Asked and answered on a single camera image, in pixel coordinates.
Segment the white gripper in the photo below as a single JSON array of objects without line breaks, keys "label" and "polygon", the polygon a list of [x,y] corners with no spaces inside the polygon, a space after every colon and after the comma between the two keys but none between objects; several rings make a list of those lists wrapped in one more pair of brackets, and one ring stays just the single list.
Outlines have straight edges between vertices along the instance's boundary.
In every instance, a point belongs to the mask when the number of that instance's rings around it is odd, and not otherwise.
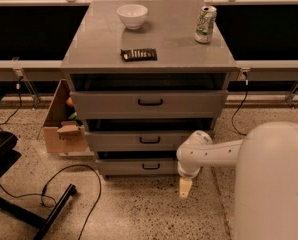
[{"label": "white gripper", "polygon": [[177,149],[176,157],[178,160],[179,196],[186,199],[192,187],[192,178],[200,172],[200,162],[198,157],[203,154],[202,148],[212,144],[213,141],[208,133],[198,130],[193,132],[186,141]]}]

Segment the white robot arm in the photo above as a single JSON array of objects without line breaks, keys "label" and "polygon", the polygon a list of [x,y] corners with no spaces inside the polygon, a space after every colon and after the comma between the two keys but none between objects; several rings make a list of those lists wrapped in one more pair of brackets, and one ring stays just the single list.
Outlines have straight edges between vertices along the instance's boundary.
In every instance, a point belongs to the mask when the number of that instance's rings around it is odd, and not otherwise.
[{"label": "white robot arm", "polygon": [[298,240],[298,123],[264,123],[218,144],[196,131],[177,160],[182,198],[202,167],[236,168],[234,240]]}]

